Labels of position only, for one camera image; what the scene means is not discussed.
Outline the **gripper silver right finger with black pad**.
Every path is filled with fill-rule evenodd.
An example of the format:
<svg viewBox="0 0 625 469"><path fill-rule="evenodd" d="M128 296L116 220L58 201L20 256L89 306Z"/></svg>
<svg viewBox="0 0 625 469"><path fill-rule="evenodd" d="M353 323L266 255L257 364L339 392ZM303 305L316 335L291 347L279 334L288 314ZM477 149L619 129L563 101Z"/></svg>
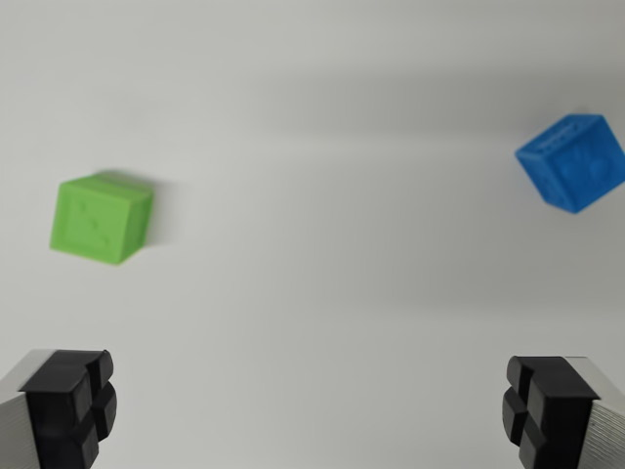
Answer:
<svg viewBox="0 0 625 469"><path fill-rule="evenodd" d="M624 466L624 393L586 357L509 359L502 401L528 469Z"/></svg>

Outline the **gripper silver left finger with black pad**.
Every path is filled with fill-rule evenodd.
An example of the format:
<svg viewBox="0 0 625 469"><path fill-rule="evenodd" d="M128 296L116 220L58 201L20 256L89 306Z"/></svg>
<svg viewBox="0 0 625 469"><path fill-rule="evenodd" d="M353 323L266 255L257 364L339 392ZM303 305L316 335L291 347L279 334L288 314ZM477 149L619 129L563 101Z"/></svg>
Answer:
<svg viewBox="0 0 625 469"><path fill-rule="evenodd" d="M1 466L87 469L116 411L109 351L28 352L1 378Z"/></svg>

